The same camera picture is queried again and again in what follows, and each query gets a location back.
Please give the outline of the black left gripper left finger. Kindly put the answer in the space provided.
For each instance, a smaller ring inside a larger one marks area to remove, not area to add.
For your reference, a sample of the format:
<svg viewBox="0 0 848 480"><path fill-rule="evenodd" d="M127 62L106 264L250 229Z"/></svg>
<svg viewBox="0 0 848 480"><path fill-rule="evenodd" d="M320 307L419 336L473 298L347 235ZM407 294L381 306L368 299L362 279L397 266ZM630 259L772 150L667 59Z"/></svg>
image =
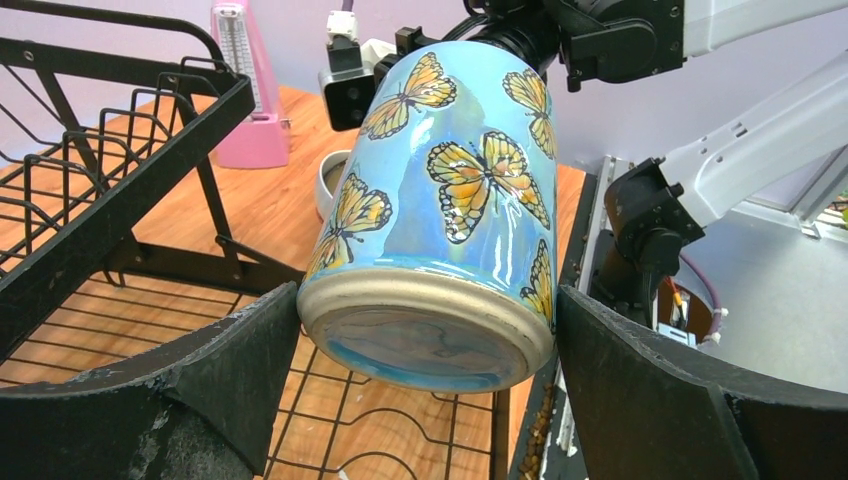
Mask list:
<svg viewBox="0 0 848 480"><path fill-rule="evenodd" d="M287 283L219 321L63 383L1 392L5 479L251 479L299 334Z"/></svg>

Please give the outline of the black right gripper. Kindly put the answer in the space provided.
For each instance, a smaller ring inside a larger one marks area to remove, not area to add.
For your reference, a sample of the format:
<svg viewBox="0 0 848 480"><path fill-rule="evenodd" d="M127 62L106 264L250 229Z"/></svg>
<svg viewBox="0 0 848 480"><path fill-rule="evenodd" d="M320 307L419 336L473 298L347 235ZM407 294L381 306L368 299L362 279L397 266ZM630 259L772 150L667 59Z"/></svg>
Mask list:
<svg viewBox="0 0 848 480"><path fill-rule="evenodd" d="M423 33L421 27L404 27L395 34L396 51L383 56L374 67L374 78L382 80L401 59L424 47L449 41L496 47L520 59L542 78L559 54L559 25L541 1L465 1L467 17L439 38Z"/></svg>

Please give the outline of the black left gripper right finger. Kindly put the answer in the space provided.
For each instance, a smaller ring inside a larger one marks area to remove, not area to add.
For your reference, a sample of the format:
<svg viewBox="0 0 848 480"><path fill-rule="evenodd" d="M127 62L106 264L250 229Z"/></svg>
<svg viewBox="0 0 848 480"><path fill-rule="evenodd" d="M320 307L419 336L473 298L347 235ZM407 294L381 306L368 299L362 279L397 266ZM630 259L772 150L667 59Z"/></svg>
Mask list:
<svg viewBox="0 0 848 480"><path fill-rule="evenodd" d="M593 479L843 479L847 397L664 337L579 290L556 340Z"/></svg>

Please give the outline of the blue butterfly mug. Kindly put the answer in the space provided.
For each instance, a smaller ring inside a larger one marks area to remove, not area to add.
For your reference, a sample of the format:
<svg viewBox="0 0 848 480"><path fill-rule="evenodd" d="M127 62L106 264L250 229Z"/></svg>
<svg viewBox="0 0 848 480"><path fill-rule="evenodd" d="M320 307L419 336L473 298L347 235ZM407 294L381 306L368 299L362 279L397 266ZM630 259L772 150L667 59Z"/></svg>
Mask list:
<svg viewBox="0 0 848 480"><path fill-rule="evenodd" d="M517 55L449 41L381 82L297 308L346 368L427 391L504 390L549 358L557 141Z"/></svg>

